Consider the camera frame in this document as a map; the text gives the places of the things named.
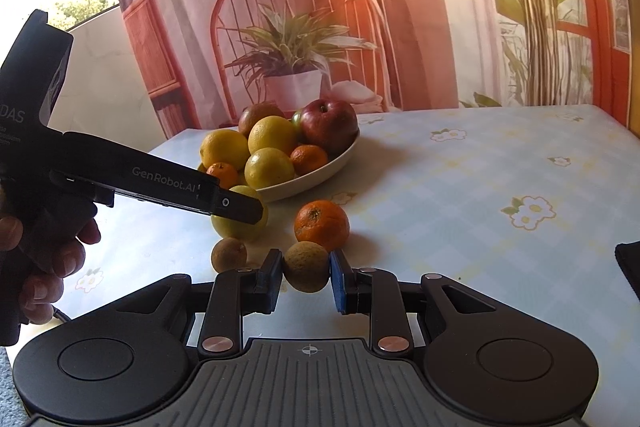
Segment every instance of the flower pattern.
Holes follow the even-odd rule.
[[[340,206],[349,203],[354,197],[358,195],[357,192],[340,192],[331,196],[331,202],[339,204]]]
[[[535,230],[545,219],[553,219],[556,213],[551,204],[545,198],[524,196],[512,198],[511,206],[501,210],[511,218],[511,224],[516,229]]]
[[[446,140],[463,140],[466,138],[466,131],[460,129],[442,129],[441,131],[431,131],[431,139],[436,142]]]
[[[560,120],[566,120],[569,122],[581,122],[582,120],[584,120],[583,117],[571,113],[557,114],[556,117],[558,117]]]
[[[76,283],[76,290],[83,290],[84,293],[89,293],[104,279],[102,270],[96,268],[94,270],[88,270],[78,282]]]
[[[571,165],[571,158],[562,158],[559,156],[558,158],[547,158],[550,162],[553,162],[554,165],[558,167],[568,167]]]

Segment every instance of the white wall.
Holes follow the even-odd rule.
[[[166,140],[133,55],[119,7],[73,30],[65,84],[49,126],[148,152]]]

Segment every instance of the black cable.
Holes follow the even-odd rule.
[[[71,318],[69,318],[68,315],[66,315],[65,313],[61,312],[55,306],[53,306],[53,317],[55,319],[58,319],[62,323],[69,322],[71,320]]]

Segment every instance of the brown kiwi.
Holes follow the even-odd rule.
[[[311,241],[300,241],[289,248],[282,267],[289,284],[301,292],[319,292],[329,280],[329,254]]]
[[[246,266],[246,247],[242,241],[226,237],[218,241],[211,251],[211,266],[222,273]]]

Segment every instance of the fruit bowl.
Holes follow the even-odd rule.
[[[322,166],[321,168],[316,169],[313,172],[309,172],[309,174],[305,174],[304,176],[293,178],[289,182],[273,185],[272,187],[259,188],[258,193],[261,195],[265,203],[270,203],[271,201],[290,198],[292,196],[295,196],[296,194],[300,194],[300,192],[309,190],[310,188],[313,188],[316,185],[327,181],[329,178],[337,174],[338,171],[340,171],[345,165],[347,165],[347,162],[353,156],[356,144],[358,143],[359,139],[360,131],[358,131],[358,134],[356,134],[356,138],[351,146],[345,152],[327,163],[327,165]],[[204,167],[202,166],[202,164],[198,166],[198,170],[204,172]]]

